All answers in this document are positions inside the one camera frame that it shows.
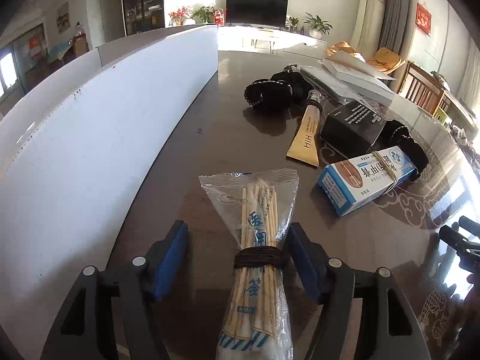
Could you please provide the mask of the black sock with white stitching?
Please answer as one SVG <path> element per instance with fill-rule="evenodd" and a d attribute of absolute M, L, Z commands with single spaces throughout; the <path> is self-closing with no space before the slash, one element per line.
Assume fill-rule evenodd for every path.
<path fill-rule="evenodd" d="M 379 141 L 385 147 L 399 147 L 408 156 L 415 167 L 415 171 L 409 177 L 411 181 L 417 180 L 429 164 L 425 151 L 414 141 L 408 128 L 396 119 L 385 122 Z"/>

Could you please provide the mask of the blue white ointment box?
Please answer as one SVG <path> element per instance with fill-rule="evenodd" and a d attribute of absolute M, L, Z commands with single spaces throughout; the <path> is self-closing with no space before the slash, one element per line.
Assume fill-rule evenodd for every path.
<path fill-rule="evenodd" d="M 408 156 L 393 146 L 327 165 L 317 184 L 342 217 L 403 183 L 416 170 Z"/>

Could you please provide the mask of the black cardboard box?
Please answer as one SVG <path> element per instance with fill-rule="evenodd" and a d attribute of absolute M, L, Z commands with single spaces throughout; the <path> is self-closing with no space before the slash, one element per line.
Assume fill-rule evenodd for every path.
<path fill-rule="evenodd" d="M 385 123 L 367 106 L 351 101 L 326 116 L 320 138 L 345 158 L 355 158 L 372 149 Z"/>

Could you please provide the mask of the gold cream tube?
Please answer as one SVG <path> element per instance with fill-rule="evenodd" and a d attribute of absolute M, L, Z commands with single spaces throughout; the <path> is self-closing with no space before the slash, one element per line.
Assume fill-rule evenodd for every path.
<path fill-rule="evenodd" d="M 313 89 L 307 96 L 307 107 L 304 111 L 298 132 L 292 141 L 286 156 L 313 167 L 319 166 L 316 136 L 319 131 L 321 115 L 321 94 Z"/>

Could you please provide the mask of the clear plastic packet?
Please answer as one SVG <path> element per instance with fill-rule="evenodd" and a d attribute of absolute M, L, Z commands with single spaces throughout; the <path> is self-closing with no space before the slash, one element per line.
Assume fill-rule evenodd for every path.
<path fill-rule="evenodd" d="M 357 92 L 332 76 L 323 67 L 299 65 L 298 72 L 315 89 L 319 89 L 338 104 L 345 105 L 352 101 L 362 101 L 362 97 Z"/>

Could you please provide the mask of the wooden chair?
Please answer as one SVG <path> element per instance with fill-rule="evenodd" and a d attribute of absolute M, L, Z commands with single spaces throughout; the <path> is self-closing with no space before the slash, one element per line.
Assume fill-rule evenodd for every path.
<path fill-rule="evenodd" d="M 433 115 L 443 100 L 445 89 L 431 74 L 408 62 L 398 94 Z"/>

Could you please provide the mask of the white storage box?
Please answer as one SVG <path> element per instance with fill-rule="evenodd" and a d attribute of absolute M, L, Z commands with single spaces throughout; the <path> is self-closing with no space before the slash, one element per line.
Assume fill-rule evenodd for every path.
<path fill-rule="evenodd" d="M 123 37 L 68 63 L 1 120 L 1 327 L 38 359 L 80 270 L 106 266 L 172 131 L 218 66 L 217 27 Z"/>

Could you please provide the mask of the white book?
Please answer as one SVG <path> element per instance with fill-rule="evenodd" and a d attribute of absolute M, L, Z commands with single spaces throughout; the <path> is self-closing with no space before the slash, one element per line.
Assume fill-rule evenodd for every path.
<path fill-rule="evenodd" d="M 395 93 L 383 80 L 392 80 L 392 77 L 345 51 L 325 57 L 323 65 L 334 77 L 347 83 L 358 94 L 385 107 L 391 105 Z"/>

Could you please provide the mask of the orange lounge chair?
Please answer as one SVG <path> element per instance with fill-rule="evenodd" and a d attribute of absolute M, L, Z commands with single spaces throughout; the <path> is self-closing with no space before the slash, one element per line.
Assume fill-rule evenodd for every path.
<path fill-rule="evenodd" d="M 405 60 L 402 59 L 400 55 L 397 55 L 395 52 L 385 47 L 380 48 L 373 57 L 365 58 L 360 52 L 355 51 L 346 41 L 341 41 L 328 47 L 326 52 L 329 59 L 340 52 L 346 53 L 352 58 L 360 60 L 362 63 L 368 63 L 370 66 L 386 75 L 390 75 L 405 64 Z"/>

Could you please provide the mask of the black sock with rubber band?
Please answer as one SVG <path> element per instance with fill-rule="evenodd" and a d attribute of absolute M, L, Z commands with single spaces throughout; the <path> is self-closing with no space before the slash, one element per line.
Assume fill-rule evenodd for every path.
<path fill-rule="evenodd" d="M 256 112 L 278 115 L 291 106 L 301 105 L 313 86 L 301 75 L 297 65 L 288 65 L 269 79 L 253 81 L 244 90 L 244 98 Z"/>

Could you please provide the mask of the green potted plant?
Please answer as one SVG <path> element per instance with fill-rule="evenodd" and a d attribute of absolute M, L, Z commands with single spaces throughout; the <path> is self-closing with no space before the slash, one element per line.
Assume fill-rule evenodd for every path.
<path fill-rule="evenodd" d="M 333 29 L 332 24 L 327 20 L 323 20 L 320 16 L 312 15 L 308 12 L 305 15 L 304 24 L 308 27 L 308 34 L 312 38 L 320 39 L 324 35 L 328 35 Z"/>

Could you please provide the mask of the red flower pot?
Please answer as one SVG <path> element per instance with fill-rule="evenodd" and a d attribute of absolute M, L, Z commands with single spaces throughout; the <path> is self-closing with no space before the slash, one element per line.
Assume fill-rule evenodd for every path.
<path fill-rule="evenodd" d="M 170 24 L 173 27 L 189 25 L 191 20 L 191 9 L 189 7 L 180 7 L 177 10 L 168 13 Z"/>

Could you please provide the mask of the black television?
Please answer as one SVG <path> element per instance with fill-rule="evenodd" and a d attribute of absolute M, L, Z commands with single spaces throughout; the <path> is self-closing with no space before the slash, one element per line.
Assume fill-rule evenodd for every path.
<path fill-rule="evenodd" d="M 225 22 L 280 28 L 287 20 L 288 0 L 225 0 Z"/>

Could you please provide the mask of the dark display cabinet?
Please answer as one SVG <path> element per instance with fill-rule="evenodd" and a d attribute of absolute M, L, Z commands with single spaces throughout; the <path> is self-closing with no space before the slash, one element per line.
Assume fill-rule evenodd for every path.
<path fill-rule="evenodd" d="M 165 27 L 164 0 L 121 0 L 127 36 Z"/>

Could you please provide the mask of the red wall hanging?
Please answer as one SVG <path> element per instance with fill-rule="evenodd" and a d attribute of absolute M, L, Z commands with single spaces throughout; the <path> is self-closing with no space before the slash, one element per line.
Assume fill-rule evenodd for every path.
<path fill-rule="evenodd" d="M 431 35 L 432 16 L 431 13 L 422 5 L 416 4 L 416 27 L 422 30 L 426 35 Z"/>

